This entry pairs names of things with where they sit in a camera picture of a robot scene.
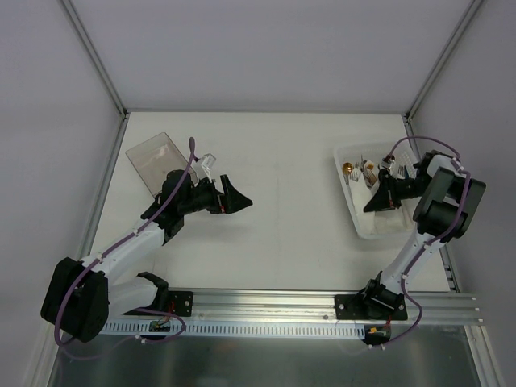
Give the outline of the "white paper napkin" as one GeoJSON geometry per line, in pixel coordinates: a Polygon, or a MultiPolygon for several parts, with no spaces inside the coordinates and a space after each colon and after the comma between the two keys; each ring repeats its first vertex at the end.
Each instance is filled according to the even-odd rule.
{"type": "Polygon", "coordinates": [[[406,231],[406,218],[401,210],[377,211],[374,214],[374,231],[378,235],[406,231]]]}

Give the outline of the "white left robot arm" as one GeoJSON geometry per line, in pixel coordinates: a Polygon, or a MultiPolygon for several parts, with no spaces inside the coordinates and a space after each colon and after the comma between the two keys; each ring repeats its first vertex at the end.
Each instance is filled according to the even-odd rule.
{"type": "Polygon", "coordinates": [[[182,169],[169,172],[160,193],[132,231],[101,252],[58,262],[41,306],[41,318],[56,332],[88,343],[110,318],[126,313],[172,312],[166,280],[149,272],[123,283],[118,280],[132,265],[174,238],[184,226],[185,216],[203,210],[234,214],[252,206],[252,200],[240,193],[228,176],[223,175],[221,183],[223,188],[217,190],[208,177],[193,183],[182,169]]]}

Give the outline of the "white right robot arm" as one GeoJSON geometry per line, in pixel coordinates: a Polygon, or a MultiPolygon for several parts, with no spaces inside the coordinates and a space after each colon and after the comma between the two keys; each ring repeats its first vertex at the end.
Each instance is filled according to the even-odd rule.
{"type": "Polygon", "coordinates": [[[394,210],[404,200],[419,199],[406,245],[358,295],[359,311],[367,319],[390,319],[402,312],[411,276],[446,243],[464,235],[486,189],[456,156],[427,152],[414,168],[414,178],[401,179],[382,167],[378,190],[364,207],[366,213],[394,210]]]}

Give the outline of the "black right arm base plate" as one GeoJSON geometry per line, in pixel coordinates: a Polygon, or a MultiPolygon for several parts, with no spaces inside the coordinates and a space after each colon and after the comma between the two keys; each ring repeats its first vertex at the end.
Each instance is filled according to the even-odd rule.
{"type": "Polygon", "coordinates": [[[338,320],[408,320],[404,298],[389,300],[358,293],[337,294],[334,307],[338,320]]]}

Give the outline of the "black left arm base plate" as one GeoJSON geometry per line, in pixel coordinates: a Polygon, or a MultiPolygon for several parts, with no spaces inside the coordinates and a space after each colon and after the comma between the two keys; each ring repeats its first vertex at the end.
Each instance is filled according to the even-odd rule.
{"type": "Polygon", "coordinates": [[[164,317],[164,313],[175,314],[179,317],[190,317],[194,306],[194,292],[188,290],[169,290],[163,305],[151,304],[130,310],[126,316],[150,316],[164,317]]]}

